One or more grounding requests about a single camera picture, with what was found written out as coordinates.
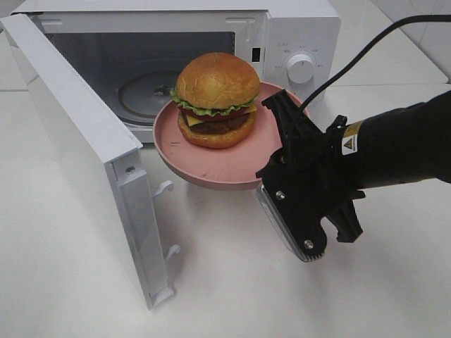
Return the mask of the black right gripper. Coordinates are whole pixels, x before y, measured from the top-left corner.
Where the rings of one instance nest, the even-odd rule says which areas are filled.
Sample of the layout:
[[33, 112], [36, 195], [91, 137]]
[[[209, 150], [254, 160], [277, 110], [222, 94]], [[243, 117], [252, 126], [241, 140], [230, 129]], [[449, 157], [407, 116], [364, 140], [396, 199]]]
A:
[[338, 116], [323, 133], [284, 89], [261, 103], [274, 115], [283, 147], [256, 173], [259, 196], [286, 247], [301, 261], [320, 259], [327, 245], [323, 218], [338, 242], [355, 242], [363, 230], [353, 201], [364, 193], [340, 177], [336, 159], [347, 118]]

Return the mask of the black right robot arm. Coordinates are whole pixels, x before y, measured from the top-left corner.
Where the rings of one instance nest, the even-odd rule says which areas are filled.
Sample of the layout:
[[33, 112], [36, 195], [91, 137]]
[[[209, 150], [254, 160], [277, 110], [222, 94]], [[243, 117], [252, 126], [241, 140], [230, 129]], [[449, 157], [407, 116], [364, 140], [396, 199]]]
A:
[[436, 178], [450, 181], [450, 94], [356, 123], [339, 115], [320, 130], [280, 91], [263, 101], [282, 146], [257, 172], [257, 194], [286, 247], [304, 262], [326, 250], [321, 221], [337, 240], [362, 233], [354, 200], [368, 188]]

